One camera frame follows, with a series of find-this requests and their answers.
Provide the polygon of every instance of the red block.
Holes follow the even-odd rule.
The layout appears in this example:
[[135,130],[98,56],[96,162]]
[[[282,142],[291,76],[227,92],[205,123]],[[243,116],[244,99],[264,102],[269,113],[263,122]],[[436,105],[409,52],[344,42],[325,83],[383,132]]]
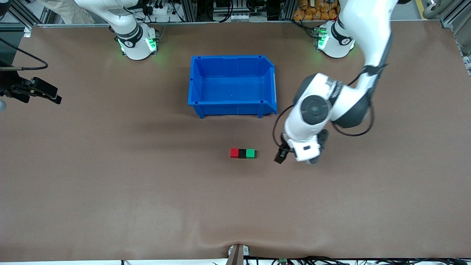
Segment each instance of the red block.
[[231,148],[231,158],[239,158],[239,148]]

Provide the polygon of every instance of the colored block row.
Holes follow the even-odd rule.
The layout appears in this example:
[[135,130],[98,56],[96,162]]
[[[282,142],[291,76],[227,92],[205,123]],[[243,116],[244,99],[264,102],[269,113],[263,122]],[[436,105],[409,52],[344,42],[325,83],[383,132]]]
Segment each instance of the colored block row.
[[255,158],[255,149],[231,148],[231,158]]

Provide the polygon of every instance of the blue crate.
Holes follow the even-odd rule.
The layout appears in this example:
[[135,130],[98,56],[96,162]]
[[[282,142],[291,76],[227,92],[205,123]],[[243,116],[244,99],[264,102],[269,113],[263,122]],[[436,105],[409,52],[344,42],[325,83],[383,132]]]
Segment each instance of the blue crate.
[[193,56],[188,105],[201,119],[277,114],[275,66],[263,55]]

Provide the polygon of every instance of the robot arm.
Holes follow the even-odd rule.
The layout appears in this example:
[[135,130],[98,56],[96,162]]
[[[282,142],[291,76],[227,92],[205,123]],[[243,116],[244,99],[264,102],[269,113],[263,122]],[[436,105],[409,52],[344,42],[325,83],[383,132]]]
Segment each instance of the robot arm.
[[137,5],[138,0],[75,0],[80,7],[90,10],[106,20],[118,36],[122,51],[133,60],[143,60],[157,52],[158,37],[154,28],[138,23],[132,14],[117,15],[126,7]]
[[349,0],[337,21],[356,40],[365,65],[355,88],[324,74],[307,77],[293,100],[284,124],[282,145],[275,161],[292,150],[297,161],[317,161],[330,120],[342,128],[358,126],[366,117],[371,98],[385,66],[391,45],[390,17],[398,0]]

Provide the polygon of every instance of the white fabric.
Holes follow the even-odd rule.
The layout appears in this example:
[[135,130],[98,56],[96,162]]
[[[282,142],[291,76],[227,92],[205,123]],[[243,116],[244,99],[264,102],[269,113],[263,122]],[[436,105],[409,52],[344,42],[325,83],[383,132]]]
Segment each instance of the white fabric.
[[59,14],[66,24],[93,24],[90,14],[79,7],[74,0],[37,0],[45,7]]

